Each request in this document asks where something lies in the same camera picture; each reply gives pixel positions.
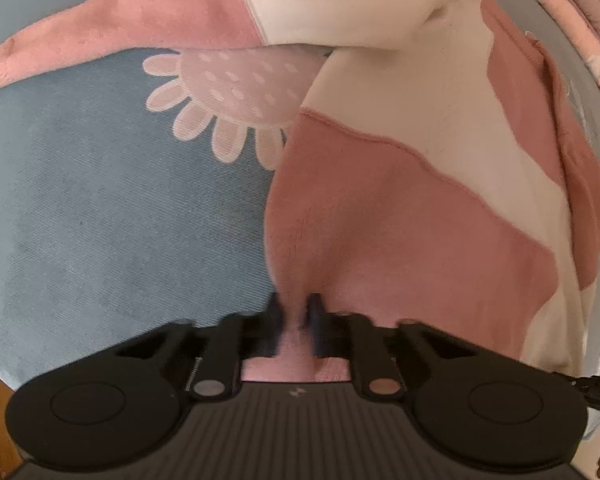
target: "gray ribbed surface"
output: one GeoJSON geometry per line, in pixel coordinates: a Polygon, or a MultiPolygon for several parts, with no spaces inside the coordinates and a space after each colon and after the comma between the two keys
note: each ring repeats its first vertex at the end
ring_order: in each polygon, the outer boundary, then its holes
{"type": "MultiPolygon", "coordinates": [[[[133,465],[66,474],[27,464],[13,480],[494,480],[429,447],[402,410],[361,399],[349,383],[246,383],[192,410],[174,439],[133,465]]],[[[563,465],[520,480],[583,480],[563,465]]]]}

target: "sweatshirt sleeve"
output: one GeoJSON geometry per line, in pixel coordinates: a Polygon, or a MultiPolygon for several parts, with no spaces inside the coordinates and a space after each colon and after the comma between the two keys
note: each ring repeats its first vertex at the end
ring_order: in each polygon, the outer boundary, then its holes
{"type": "Polygon", "coordinates": [[[88,0],[0,46],[0,88],[135,47],[396,49],[448,0],[88,0]]]}

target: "black device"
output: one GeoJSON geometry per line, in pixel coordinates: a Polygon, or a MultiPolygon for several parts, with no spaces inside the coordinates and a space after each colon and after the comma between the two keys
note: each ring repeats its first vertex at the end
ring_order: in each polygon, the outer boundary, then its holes
{"type": "Polygon", "coordinates": [[[419,322],[378,328],[308,299],[319,358],[349,382],[251,383],[283,314],[174,322],[24,384],[13,480],[581,480],[600,378],[549,374],[419,322]]]}

